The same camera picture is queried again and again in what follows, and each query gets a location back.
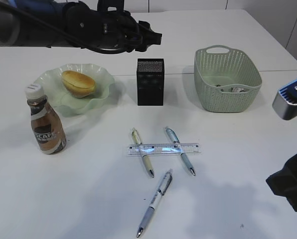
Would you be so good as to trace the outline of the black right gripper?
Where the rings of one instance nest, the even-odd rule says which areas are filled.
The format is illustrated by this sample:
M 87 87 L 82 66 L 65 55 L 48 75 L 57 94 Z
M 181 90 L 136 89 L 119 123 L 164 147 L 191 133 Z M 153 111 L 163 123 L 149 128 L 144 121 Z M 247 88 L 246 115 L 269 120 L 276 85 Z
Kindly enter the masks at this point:
M 283 168 L 266 179 L 273 194 L 285 197 L 297 212 L 297 154 L 287 160 Z

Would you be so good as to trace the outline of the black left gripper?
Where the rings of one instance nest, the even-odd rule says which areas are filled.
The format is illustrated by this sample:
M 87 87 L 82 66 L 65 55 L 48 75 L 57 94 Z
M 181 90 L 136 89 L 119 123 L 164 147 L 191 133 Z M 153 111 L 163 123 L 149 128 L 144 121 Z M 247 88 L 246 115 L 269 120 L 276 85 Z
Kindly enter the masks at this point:
M 96 11 L 84 2 L 70 2 L 63 10 L 65 32 L 82 43 L 100 50 L 146 52 L 161 45 L 162 34 L 146 21 L 138 21 L 128 11 Z

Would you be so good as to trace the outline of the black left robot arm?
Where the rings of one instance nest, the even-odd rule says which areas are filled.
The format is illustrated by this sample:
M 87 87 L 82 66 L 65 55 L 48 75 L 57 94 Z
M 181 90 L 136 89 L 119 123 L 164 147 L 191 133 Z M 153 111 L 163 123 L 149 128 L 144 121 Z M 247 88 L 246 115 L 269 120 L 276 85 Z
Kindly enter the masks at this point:
M 145 52 L 162 34 L 136 21 L 122 0 L 0 0 L 0 47 L 75 47 L 100 54 Z

